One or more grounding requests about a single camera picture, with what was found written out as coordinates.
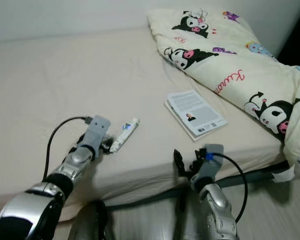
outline white wall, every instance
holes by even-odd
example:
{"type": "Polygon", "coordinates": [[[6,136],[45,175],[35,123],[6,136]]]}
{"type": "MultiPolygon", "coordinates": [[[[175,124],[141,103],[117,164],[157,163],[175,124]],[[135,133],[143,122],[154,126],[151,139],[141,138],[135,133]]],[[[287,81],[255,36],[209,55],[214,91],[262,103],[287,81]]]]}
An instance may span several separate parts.
{"type": "Polygon", "coordinates": [[[146,26],[150,9],[205,5],[244,17],[274,55],[300,15],[300,0],[0,0],[0,41],[146,26]]]}

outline floor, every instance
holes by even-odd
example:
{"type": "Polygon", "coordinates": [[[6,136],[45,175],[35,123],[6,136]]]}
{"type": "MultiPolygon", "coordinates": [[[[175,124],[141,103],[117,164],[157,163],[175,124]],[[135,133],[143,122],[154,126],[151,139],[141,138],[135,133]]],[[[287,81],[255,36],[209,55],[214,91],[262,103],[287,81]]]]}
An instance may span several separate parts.
{"type": "MultiPolygon", "coordinates": [[[[243,185],[224,188],[236,216],[243,185]]],[[[175,240],[174,198],[112,212],[116,240],[175,240]]],[[[203,240],[198,196],[188,196],[181,240],[203,240]]],[[[54,240],[66,240],[71,223],[59,225],[54,240]]],[[[300,180],[287,183],[261,181],[249,184],[248,202],[237,225],[242,240],[300,240],[300,180]]]]}

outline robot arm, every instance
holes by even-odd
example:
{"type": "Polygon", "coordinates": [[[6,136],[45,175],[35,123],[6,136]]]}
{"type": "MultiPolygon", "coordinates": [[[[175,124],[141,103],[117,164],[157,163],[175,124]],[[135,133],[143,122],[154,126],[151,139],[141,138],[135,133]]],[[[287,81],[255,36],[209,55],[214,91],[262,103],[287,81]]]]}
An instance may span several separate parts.
{"type": "Polygon", "coordinates": [[[42,182],[18,194],[0,213],[0,240],[51,240],[68,196],[99,155],[110,121],[95,116],[75,151],[42,182]]]}
{"type": "Polygon", "coordinates": [[[174,163],[179,177],[187,177],[191,188],[199,195],[203,222],[202,228],[208,240],[239,240],[236,220],[231,213],[231,203],[221,188],[215,183],[215,176],[223,164],[220,144],[206,144],[205,148],[195,151],[196,160],[185,171],[181,154],[174,150],[174,163]]]}

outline white bed sheet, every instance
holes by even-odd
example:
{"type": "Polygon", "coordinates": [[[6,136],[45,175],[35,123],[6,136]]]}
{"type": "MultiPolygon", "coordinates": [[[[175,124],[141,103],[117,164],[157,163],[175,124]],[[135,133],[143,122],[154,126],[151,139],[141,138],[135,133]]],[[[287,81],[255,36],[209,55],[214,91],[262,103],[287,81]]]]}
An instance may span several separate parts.
{"type": "MultiPolygon", "coordinates": [[[[53,128],[79,115],[101,115],[118,135],[133,117],[141,123],[117,154],[104,155],[84,176],[62,220],[81,204],[135,202],[171,189],[177,180],[173,150],[190,163],[206,143],[223,144],[245,171],[284,160],[281,143],[249,116],[169,65],[147,28],[0,43],[0,209],[12,194],[42,179],[53,128]],[[164,106],[166,95],[196,89],[229,124],[193,142],[164,106]]],[[[52,142],[49,171],[86,125],[71,122],[52,142]]],[[[236,175],[225,162],[217,179],[236,175]]]]}

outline comforter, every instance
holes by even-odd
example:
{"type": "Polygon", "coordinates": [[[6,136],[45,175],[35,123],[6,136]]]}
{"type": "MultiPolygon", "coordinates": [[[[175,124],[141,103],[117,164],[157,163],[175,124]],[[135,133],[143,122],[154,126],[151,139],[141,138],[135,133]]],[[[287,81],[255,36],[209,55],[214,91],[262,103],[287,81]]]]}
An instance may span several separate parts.
{"type": "Polygon", "coordinates": [[[294,176],[300,176],[300,66],[278,62],[248,23],[227,10],[157,9],[148,20],[167,62],[282,140],[294,176]]]}

